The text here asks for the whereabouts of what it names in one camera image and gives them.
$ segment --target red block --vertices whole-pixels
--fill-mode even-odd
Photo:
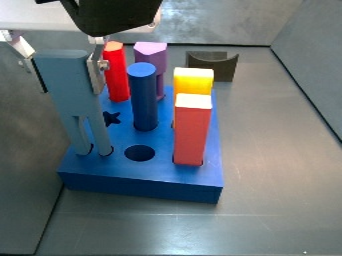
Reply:
[[[211,116],[211,96],[176,95],[173,163],[200,166]]]
[[[109,41],[103,51],[103,59],[109,61],[109,70],[104,71],[109,99],[121,102],[129,99],[129,86],[125,71],[123,43]]]

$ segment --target gray floor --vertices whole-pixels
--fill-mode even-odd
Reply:
[[[271,50],[169,46],[167,84],[188,50],[240,54],[215,84],[218,205],[63,190],[37,254],[342,254],[340,144]]]
[[[33,253],[61,189],[68,145],[48,95],[0,45],[0,254]]]

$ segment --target yellow block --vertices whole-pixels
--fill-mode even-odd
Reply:
[[[175,68],[173,70],[173,104],[175,104],[177,93],[211,95],[212,82],[214,82],[212,69]]]

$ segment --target blue cylinder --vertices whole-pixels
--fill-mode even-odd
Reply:
[[[157,126],[156,68],[147,62],[137,62],[127,68],[133,126],[139,131],[151,131]]]

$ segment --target red cylinder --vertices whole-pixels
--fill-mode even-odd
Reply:
[[[131,93],[123,43],[109,41],[105,44],[103,59],[109,61],[109,69],[104,71],[109,100],[113,102],[125,101],[129,99]]]

